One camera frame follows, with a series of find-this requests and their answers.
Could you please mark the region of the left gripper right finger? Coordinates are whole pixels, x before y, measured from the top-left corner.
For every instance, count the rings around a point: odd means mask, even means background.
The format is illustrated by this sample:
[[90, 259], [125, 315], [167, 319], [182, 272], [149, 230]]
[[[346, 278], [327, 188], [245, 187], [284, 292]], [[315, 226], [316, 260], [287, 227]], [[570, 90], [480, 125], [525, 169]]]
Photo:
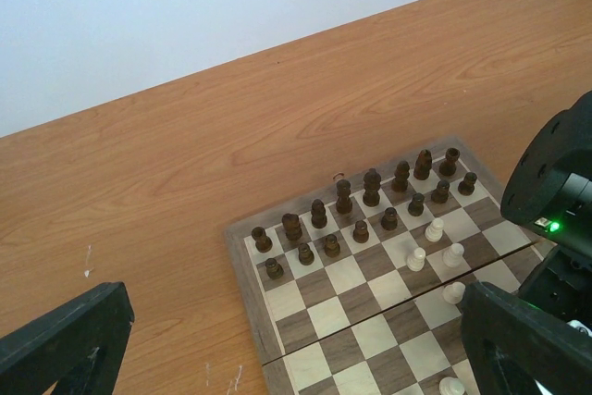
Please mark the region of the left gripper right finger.
[[491, 283], [466, 288], [461, 332], [482, 394], [591, 392], [591, 336]]

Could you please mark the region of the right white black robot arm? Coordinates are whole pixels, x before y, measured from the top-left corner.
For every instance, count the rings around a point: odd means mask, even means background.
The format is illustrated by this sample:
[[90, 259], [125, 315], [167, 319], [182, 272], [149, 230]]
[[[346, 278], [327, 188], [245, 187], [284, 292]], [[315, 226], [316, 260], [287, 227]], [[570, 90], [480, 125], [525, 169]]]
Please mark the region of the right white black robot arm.
[[512, 172], [501, 215], [554, 246], [518, 291], [572, 324], [591, 326], [591, 95], [555, 115]]

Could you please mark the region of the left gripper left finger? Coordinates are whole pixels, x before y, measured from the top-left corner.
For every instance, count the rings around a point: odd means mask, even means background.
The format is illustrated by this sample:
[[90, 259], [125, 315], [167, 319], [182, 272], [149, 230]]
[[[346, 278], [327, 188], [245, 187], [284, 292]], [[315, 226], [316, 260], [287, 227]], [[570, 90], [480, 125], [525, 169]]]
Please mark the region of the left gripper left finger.
[[97, 285], [1, 338], [1, 392], [111, 394], [133, 322], [125, 284]]

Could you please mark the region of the wooden folding chess board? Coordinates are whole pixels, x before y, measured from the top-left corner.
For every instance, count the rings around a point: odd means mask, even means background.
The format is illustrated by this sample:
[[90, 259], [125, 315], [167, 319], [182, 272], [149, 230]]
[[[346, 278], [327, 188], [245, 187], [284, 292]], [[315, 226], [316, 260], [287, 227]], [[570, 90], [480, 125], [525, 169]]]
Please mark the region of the wooden folding chess board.
[[503, 219], [502, 185], [456, 138], [430, 146], [426, 179], [379, 202], [350, 177], [352, 209], [329, 185], [247, 217], [226, 240], [272, 394], [436, 394], [478, 386], [450, 297], [476, 281], [516, 292], [551, 243]]

